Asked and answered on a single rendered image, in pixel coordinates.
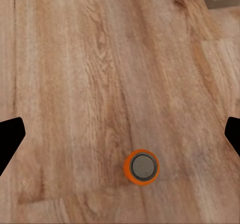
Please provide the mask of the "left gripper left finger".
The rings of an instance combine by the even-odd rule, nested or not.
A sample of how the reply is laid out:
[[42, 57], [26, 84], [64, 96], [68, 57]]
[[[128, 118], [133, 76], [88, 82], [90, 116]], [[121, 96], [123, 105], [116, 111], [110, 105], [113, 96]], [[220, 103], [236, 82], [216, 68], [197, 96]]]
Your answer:
[[25, 136], [25, 126], [21, 117], [0, 122], [0, 176]]

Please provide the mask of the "can of soda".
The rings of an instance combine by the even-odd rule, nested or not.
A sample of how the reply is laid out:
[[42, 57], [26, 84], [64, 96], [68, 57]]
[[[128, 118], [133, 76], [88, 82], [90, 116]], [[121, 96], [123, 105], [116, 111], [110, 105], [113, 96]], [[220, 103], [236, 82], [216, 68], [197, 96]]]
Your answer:
[[145, 149], [133, 151], [123, 163], [124, 175], [137, 185], [148, 185], [158, 176], [159, 163], [156, 156]]

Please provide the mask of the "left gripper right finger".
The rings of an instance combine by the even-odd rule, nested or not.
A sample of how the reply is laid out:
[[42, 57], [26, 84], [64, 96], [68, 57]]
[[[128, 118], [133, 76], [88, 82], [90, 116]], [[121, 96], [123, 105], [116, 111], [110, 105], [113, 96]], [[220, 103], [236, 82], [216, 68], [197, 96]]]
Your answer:
[[225, 126], [224, 134], [240, 156], [240, 119], [229, 117]]

